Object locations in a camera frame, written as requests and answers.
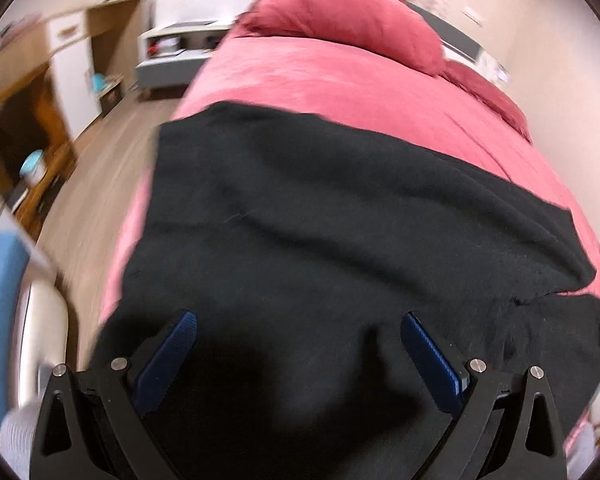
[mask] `red item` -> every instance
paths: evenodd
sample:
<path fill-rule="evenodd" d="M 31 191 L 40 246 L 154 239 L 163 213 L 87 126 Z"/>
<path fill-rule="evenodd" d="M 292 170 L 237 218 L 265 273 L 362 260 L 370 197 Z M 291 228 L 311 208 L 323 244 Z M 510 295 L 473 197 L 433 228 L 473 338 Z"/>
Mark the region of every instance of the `red item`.
<path fill-rule="evenodd" d="M 429 75 L 444 69 L 440 37 L 400 0 L 256 0 L 235 36 L 334 41 Z"/>
<path fill-rule="evenodd" d="M 496 88 L 475 70 L 457 61 L 448 60 L 445 62 L 445 71 L 442 77 L 484 103 L 522 135 L 523 139 L 532 144 L 529 126 L 522 110 L 503 91 Z"/>

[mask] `metal screw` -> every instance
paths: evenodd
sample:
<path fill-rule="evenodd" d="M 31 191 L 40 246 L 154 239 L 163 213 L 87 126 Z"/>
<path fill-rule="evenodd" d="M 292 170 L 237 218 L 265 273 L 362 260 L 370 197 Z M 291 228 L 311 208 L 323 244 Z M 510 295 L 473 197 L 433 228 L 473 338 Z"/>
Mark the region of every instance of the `metal screw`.
<path fill-rule="evenodd" d="M 471 367 L 471 370 L 478 372 L 479 374 L 487 369 L 487 364 L 482 359 L 471 359 L 469 366 Z"/>
<path fill-rule="evenodd" d="M 536 379 L 542 379 L 544 377 L 544 370 L 542 370 L 542 368 L 539 366 L 532 366 L 529 372 Z"/>
<path fill-rule="evenodd" d="M 54 366 L 54 369 L 51 370 L 51 373 L 55 375 L 55 377 L 62 377 L 66 373 L 66 365 L 62 364 Z"/>
<path fill-rule="evenodd" d="M 128 364 L 127 360 L 123 357 L 116 357 L 111 362 L 111 369 L 119 372 L 120 370 L 124 370 L 126 365 Z"/>

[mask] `white shelf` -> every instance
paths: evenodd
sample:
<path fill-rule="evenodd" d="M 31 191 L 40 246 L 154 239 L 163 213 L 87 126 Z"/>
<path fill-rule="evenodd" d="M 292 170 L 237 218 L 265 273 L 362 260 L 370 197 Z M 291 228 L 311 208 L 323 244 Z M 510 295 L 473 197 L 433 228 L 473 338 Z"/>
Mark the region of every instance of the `white shelf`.
<path fill-rule="evenodd" d="M 161 38 L 163 36 L 177 36 L 179 34 L 192 34 L 194 32 L 216 32 L 229 30 L 234 24 L 234 20 L 228 22 L 221 20 L 208 25 L 171 25 L 171 27 L 152 28 L 140 35 L 143 40 L 150 38 Z"/>
<path fill-rule="evenodd" d="M 164 63 L 174 63 L 191 59 L 209 59 L 213 54 L 213 51 L 206 48 L 195 48 L 191 50 L 185 50 L 184 52 L 177 54 L 176 56 L 161 56 L 147 59 L 140 63 L 138 66 L 149 66 L 158 65 Z"/>

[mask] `wooden floor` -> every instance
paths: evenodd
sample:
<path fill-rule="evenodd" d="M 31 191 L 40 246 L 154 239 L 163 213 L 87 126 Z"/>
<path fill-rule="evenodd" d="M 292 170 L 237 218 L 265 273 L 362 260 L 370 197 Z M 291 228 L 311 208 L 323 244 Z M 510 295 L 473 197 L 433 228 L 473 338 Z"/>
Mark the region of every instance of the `wooden floor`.
<path fill-rule="evenodd" d="M 67 362 L 83 369 L 98 331 L 109 262 L 136 183 L 155 156 L 157 126 L 181 95 L 143 101 L 129 92 L 76 143 L 78 165 L 43 225 L 38 245 L 56 262 L 70 309 Z"/>

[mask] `black cloth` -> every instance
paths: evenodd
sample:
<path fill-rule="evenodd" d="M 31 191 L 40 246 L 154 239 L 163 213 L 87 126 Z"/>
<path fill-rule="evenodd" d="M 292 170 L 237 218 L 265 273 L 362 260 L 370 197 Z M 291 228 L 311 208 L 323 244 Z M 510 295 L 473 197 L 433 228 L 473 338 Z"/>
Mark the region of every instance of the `black cloth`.
<path fill-rule="evenodd" d="M 462 160 L 219 103 L 162 126 L 93 365 L 189 309 L 198 342 L 146 420 L 184 478 L 410 478 L 450 420 L 402 314 L 469 358 L 544 368 L 566 433 L 600 379 L 600 300 L 557 293 L 594 274 L 568 211 Z"/>

